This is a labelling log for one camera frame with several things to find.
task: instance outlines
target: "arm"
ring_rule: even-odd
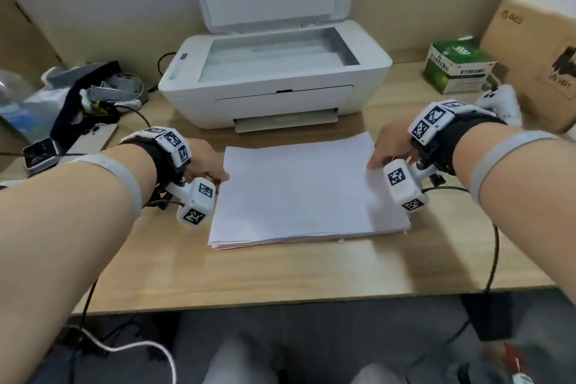
[[[214,151],[188,140],[190,178],[227,179]],[[132,144],[104,152],[134,176],[147,201],[155,164]],[[70,312],[129,235],[134,203],[106,169],[71,163],[0,191],[0,382],[25,382]]]
[[[385,125],[368,168],[375,169],[410,146],[415,115]],[[458,142],[454,169],[468,188],[480,161],[519,127],[484,123]],[[540,140],[505,156],[484,179],[480,202],[490,219],[576,303],[576,146]]]

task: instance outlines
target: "stack of paper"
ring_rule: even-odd
[[[374,143],[355,137],[263,149],[226,148],[208,243],[216,249],[407,231],[382,169],[368,171]]]

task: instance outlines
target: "cardboard box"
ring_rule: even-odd
[[[518,93],[520,106],[548,130],[576,122],[576,20],[502,0],[480,47],[494,56],[493,72]]]
[[[472,40],[436,41],[428,51],[424,77],[440,94],[478,92],[494,64]]]

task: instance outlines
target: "elastic band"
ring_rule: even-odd
[[[535,130],[530,132],[522,132],[514,137],[501,142],[498,146],[493,148],[484,159],[476,166],[472,179],[470,182],[470,196],[474,202],[480,205],[480,186],[484,181],[488,172],[506,155],[516,150],[520,146],[531,143],[537,140],[560,140],[559,137],[542,130]]]
[[[132,173],[122,164],[104,155],[84,155],[72,162],[95,164],[115,175],[130,191],[134,201],[136,218],[138,219],[140,217],[140,213],[142,213],[142,192],[140,191],[140,185],[138,185]]]

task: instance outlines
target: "brown box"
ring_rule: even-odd
[[[522,109],[547,129],[576,122],[576,20],[502,0],[480,48],[498,60],[493,73],[518,92]]]

